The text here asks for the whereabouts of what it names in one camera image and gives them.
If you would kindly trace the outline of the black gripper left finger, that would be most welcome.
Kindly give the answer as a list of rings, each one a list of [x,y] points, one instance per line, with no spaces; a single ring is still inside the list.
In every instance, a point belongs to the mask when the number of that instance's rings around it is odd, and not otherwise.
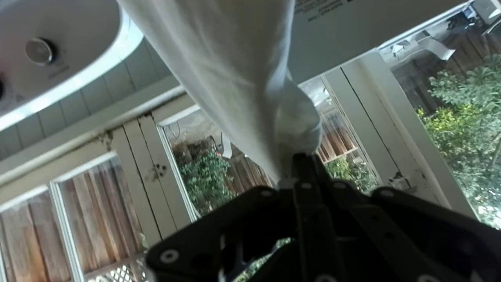
[[[153,245],[154,282],[226,282],[292,234],[292,193],[254,187]]]

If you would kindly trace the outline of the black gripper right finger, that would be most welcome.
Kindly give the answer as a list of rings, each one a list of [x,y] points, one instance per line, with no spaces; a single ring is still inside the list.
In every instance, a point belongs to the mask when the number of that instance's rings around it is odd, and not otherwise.
[[[496,229],[395,189],[362,195],[314,156],[295,156],[292,176],[305,281],[501,282]]]

